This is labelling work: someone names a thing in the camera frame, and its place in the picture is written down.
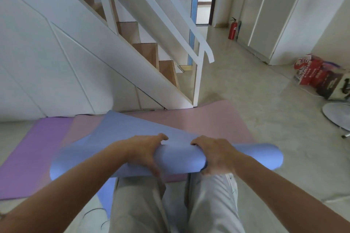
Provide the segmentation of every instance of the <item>gray pants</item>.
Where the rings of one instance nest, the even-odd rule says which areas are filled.
[[[154,177],[120,178],[113,196],[109,233],[170,232],[162,205],[164,189]],[[203,177],[192,173],[185,202],[189,233],[244,233],[233,175]]]

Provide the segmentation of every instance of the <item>blue yoga mat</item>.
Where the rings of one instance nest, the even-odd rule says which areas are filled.
[[[91,135],[72,143],[59,152],[52,162],[50,176],[52,179],[59,177],[112,142],[127,139],[134,135],[156,135],[158,133],[164,133],[169,137],[169,140],[163,141],[163,145],[154,154],[155,162],[162,174],[193,173],[204,168],[206,159],[202,150],[197,146],[190,145],[191,141],[198,135],[109,111]],[[272,144],[234,144],[234,147],[252,156],[269,169],[276,169],[283,163],[282,152]],[[144,175],[151,175],[147,168],[124,164],[114,173],[112,178]],[[114,183],[110,180],[98,192],[108,216],[110,215],[114,189]]]

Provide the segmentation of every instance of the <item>person's left hand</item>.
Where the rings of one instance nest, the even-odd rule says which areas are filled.
[[[126,162],[145,166],[149,168],[154,176],[159,177],[160,170],[153,160],[153,154],[156,148],[161,145],[161,141],[168,139],[162,133],[158,135],[135,135],[129,139],[112,143],[111,146],[125,152]]]

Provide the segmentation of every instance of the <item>hand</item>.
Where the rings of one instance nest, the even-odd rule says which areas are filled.
[[[153,154],[157,147],[161,145],[162,140],[168,140],[165,134],[158,135],[135,135],[129,139],[120,140],[112,143],[125,152],[127,163],[139,164],[149,168],[156,177],[160,176],[160,170],[153,160]]]
[[[238,161],[248,157],[236,150],[226,139],[202,135],[192,140],[191,145],[198,145],[207,158],[208,166],[202,170],[204,175],[235,173]]]

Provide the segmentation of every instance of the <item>fire extinguisher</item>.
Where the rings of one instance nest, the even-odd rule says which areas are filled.
[[[234,39],[234,35],[236,34],[236,29],[237,29],[238,23],[236,22],[235,18],[232,18],[231,20],[233,20],[233,22],[231,23],[229,39],[233,40]]]

